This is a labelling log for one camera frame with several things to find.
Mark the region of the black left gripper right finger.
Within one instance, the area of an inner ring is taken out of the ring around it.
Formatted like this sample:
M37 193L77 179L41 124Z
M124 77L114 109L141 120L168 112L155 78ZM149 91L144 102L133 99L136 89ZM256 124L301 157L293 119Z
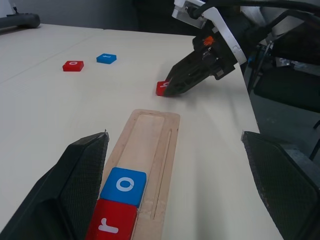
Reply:
M294 144L241 136L258 194L283 240L320 240L320 167Z

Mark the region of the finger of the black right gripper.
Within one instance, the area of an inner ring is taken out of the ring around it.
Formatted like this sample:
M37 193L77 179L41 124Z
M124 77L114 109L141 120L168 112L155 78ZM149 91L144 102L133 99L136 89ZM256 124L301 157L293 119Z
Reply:
M174 97L187 92L211 75L215 63L215 59L179 61L172 67L166 78L168 85L165 87L164 96Z
M198 52L191 52L169 71L166 81L202 81L208 77L208 68Z

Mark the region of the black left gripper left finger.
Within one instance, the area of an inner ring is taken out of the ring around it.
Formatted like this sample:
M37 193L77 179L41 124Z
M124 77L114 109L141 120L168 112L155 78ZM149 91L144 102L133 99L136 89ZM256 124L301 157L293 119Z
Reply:
M85 240L109 143L99 132L71 143L33 186L0 240Z

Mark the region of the red letter b block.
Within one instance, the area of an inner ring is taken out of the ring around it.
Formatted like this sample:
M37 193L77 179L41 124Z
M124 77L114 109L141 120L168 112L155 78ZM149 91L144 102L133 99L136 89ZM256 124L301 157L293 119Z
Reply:
M163 97L165 95L165 90L169 84L169 81L158 81L155 90L156 95Z

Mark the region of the red letter o block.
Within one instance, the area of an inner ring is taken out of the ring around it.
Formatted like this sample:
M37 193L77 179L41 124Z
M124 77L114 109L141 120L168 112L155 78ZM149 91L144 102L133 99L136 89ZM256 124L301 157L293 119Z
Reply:
M62 66L64 72L80 72L84 67L83 61L70 60Z

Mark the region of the red letter r block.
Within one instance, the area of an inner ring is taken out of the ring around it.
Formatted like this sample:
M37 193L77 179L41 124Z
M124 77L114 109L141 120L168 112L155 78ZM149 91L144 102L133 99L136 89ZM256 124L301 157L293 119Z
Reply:
M131 240L136 217L134 205L99 199L85 240Z

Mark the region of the blue letter o block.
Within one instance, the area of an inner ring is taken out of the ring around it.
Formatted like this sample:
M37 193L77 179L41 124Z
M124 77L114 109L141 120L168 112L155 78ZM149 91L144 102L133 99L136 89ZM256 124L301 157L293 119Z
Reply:
M147 183L147 174L126 168L113 167L100 193L100 198L140 207Z

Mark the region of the long wooden letter tray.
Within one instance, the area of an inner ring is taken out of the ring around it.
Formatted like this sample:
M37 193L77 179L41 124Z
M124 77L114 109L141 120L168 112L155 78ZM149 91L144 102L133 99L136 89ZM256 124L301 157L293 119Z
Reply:
M179 124L176 113L134 110L104 166L98 200L112 168L147 175L130 240L162 238Z

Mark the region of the blue letter t block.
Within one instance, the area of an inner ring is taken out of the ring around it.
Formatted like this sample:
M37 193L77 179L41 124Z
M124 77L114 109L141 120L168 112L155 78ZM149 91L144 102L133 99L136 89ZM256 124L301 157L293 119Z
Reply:
M115 54L109 54L109 53L103 53L96 57L97 63L108 64L108 65L112 64L116 60L117 60L117 56Z

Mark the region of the black chair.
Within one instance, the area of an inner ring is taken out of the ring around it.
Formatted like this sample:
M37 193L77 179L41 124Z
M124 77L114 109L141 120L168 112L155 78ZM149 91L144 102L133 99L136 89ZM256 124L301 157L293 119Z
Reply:
M243 76L259 131L320 165L320 24L302 23L258 45Z

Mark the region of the dark grey handheld controller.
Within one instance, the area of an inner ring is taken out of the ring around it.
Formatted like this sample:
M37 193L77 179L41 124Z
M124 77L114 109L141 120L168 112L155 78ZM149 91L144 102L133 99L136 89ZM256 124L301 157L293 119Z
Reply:
M19 27L24 29L35 29L41 24L39 15L34 13L16 13L8 14L6 17L0 17L0 30Z

